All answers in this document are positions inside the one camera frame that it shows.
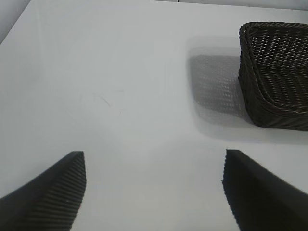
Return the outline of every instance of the wall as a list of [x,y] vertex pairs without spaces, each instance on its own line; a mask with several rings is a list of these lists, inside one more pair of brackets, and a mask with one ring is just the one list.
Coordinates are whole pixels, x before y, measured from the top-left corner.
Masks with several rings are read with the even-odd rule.
[[180,0],[180,2],[308,10],[308,0]]
[[30,0],[0,0],[0,44]]

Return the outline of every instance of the ribbed rubber pad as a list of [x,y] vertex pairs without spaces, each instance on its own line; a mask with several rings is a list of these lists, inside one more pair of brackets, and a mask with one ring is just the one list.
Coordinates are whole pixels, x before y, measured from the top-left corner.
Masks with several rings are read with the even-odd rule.
[[308,231],[308,195],[238,150],[227,150],[223,188],[241,231]]
[[86,189],[83,152],[72,152],[0,200],[0,231],[69,231]]

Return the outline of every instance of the dark brown wicker basket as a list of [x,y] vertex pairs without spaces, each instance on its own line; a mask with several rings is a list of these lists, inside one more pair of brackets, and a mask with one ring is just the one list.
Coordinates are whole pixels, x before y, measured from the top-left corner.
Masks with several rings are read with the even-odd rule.
[[308,25],[247,23],[240,43],[239,82],[252,121],[308,131]]

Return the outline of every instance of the tabletop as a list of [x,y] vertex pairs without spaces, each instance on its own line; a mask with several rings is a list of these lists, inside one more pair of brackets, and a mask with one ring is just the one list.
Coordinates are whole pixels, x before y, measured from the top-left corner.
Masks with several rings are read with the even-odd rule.
[[0,45],[0,197],[70,151],[88,178],[74,231],[237,231],[226,149],[308,193],[308,133],[245,112],[238,30],[252,21],[308,12],[32,0]]

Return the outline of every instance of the white surface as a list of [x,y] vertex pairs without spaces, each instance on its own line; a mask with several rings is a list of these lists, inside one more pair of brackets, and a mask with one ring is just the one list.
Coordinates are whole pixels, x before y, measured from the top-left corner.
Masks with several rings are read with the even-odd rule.
[[0,0],[0,44],[30,0]]
[[0,197],[72,150],[85,151],[88,176],[74,231],[237,231],[226,148],[308,192],[308,133],[243,119],[238,29],[249,21],[307,23],[308,12],[32,1],[0,46]]
[[308,10],[307,0],[180,0],[180,2]]

